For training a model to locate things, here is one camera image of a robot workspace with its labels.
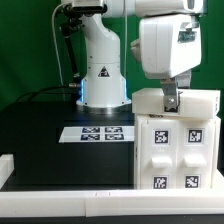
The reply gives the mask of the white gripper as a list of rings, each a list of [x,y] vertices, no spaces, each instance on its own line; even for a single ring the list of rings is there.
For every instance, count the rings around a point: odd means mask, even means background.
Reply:
[[[178,87],[190,88],[192,72],[189,69],[201,62],[199,23],[183,14],[145,18],[140,21],[139,40],[146,77],[162,79],[164,111],[177,112]]]

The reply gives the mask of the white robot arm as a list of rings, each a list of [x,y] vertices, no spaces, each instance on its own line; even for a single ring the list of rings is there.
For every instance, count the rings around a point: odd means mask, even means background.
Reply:
[[[105,18],[135,15],[139,38],[131,51],[147,78],[162,85],[162,110],[177,113],[180,76],[201,62],[198,16],[205,0],[61,0],[68,31],[80,29],[86,44],[87,72],[77,77],[81,93],[76,105],[93,113],[129,107],[126,78],[120,70],[120,38],[103,24]]]

